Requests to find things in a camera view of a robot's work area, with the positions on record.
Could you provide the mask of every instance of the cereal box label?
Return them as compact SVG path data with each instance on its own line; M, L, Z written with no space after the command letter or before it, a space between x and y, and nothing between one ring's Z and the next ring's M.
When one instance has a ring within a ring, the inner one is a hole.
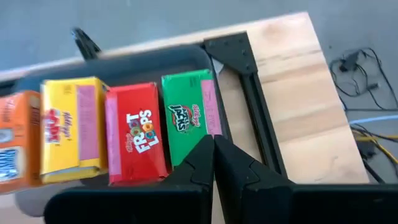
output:
M4 112L2 114L3 122L10 122L10 114L11 111L15 108L14 99L7 99L6 104L4 105Z
M130 128L130 133L126 134L126 150L128 152L132 152L133 145L138 153L142 153L159 143L154 125L150 120L151 116L150 110L140 111L135 115L126 115L126 121Z
M47 143L60 142L60 111L50 109L44 115L44 138Z
M60 133L67 139L71 138L70 127L72 126L72 116L69 112L62 112L64 124L60 126L60 111L56 109L48 110L44 118L45 142L59 143Z
M170 105L169 110L172 112L173 124L178 132L186 131L190 124L200 127L200 109L198 105L192 105L192 110L183 105Z
M21 164L21 147L8 147L0 149L0 182L21 177L23 167Z

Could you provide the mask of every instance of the electrical wire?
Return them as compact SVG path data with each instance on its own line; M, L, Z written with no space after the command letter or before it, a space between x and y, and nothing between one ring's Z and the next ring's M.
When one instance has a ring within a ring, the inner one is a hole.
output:
M370 134L368 134L368 133L366 133L366 132L364 132L364 131L362 131L362 130L357 130L357 129L353 129L353 132L354 133L357 133L357 134L361 134L361 135L363 135L363 136L366 136L366 137L371 137L370 136ZM384 146L382 146L381 144L379 144L376 140L374 140L374 139L371 139L371 142L373 142L375 145L376 145L376 147L378 148L378 149L380 149L380 151L382 151L393 163L394 163L394 165L397 165L398 164L398 159L396 159L395 157L394 157L394 155L392 155L391 154L391 152L389 152Z
M330 70L330 73L331 73L331 76L332 76L332 79L333 79L333 82L334 82L336 88L337 88L340 92L342 92L344 95L349 96L349 97L359 97L359 96L362 96L362 95L364 95L365 93L369 92L369 94L371 95L371 97L372 97L372 99L373 99L373 102L374 102L374 103L376 104L376 106L379 108L379 109L377 109L377 108L348 108L347 105L346 105L346 103L345 103L345 102L343 101L343 99L339 96L339 97L340 97L340 101L341 101L341 103L343 104L343 106L344 106L344 108L345 108L345 111L346 111L346 112L349 112L349 111L398 111L398 99L397 99L397 97L396 97L396 95L395 95L394 89L392 88L392 86L391 86L389 80L388 80L387 77L386 77L386 74L384 73L384 70L382 69L381 61L380 61L379 57L377 56L376 52L375 52L372 48L366 47L366 48L362 48L362 49L355 50L355 51L353 51L353 53L351 53L351 54L358 54L358 53L361 53L365 58L369 57L369 58L374 59L374 60L377 62L377 67L378 67L378 69L379 69L381 75L383 76L383 79L386 81L387 86L389 87L391 94L393 95L394 101L395 101L395 103L396 103L396 108L385 108L385 107L381 106L381 105L377 102L377 99L376 99L376 97L374 96L372 90L370 90L369 87L368 87L368 86L369 86L369 75L368 75L368 73L365 71L365 69L364 69L362 66L360 66L358 63L356 63L356 65L355 65L355 70L359 70L359 71L361 72L361 74L365 77L365 87L364 87L362 90L360 89L360 87L359 87L359 85L358 85L358 82L357 82L357 81L354 79L354 77L353 77L353 74L351 74L351 79L352 79L353 82L355 82L355 84L350 83L350 82L339 83L339 82L338 82L338 77L337 77L337 74L336 74L334 68L336 67L336 65L337 65L338 63L339 63L340 65L343 64L343 62L345 61L345 58L346 58L345 56L343 56L342 58L338 58L338 59L336 59L336 60L333 60L333 61L329 64L329 70ZM341 84L353 85L353 86L355 87L355 93L349 93L349 92L347 92L345 89L343 89L343 88L340 86Z
M380 134L375 134L375 133L372 133L372 132L370 132L370 131L368 131L367 129L364 129L364 128L363 129L357 129L357 128L351 127L351 129L367 133L367 134L371 135L373 138L380 138L380 139L385 139L385 140L388 140L388 141L392 141L394 143L398 143L398 139L389 138L388 136L383 136L383 135L380 135Z
M368 164L366 159L362 159L363 165L365 166L366 170L373 176L373 178L379 183L379 184L385 184L386 182L380 177L380 175Z
M398 139L398 136L384 136L385 138L389 139ZM370 140L377 140L380 139L379 137L359 137L355 138L355 141L370 141Z
M354 121L350 121L349 124L363 124L363 123L368 123L368 122L373 122L373 121L386 121L386 120L392 120L392 119L398 119L398 115L378 116L375 118L357 119Z

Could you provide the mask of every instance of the apple jacks cereal box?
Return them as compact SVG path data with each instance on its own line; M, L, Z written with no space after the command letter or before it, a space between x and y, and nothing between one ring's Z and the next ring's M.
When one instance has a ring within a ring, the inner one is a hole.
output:
M108 171L104 98L95 77L47 80L42 85L42 163L45 183Z
M39 93L0 98L0 112L0 192L39 186Z
M167 176L155 83L113 87L106 94L109 182L131 185Z
M206 134L222 134L213 75L209 70L162 77L173 167Z

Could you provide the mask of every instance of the concrete floor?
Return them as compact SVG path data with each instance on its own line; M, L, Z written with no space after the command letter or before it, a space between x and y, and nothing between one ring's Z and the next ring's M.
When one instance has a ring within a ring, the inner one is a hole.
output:
M372 47L397 88L398 2L395 0L13 0L0 3L0 70L78 55L70 37L81 27L103 49L227 26L282 14L308 11L328 61L347 49ZM394 106L382 90L378 97ZM347 101L350 107L373 106L368 96ZM348 114L349 119L387 115ZM396 133L398 121L368 123L376 133ZM391 143L385 146L398 157ZM388 160L371 161L388 182L398 182Z

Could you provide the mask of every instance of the green cereal box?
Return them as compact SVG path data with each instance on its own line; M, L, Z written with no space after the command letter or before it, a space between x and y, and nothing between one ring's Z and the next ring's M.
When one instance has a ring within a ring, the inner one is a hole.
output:
M209 70L162 77L172 166L206 134L221 134L213 75Z

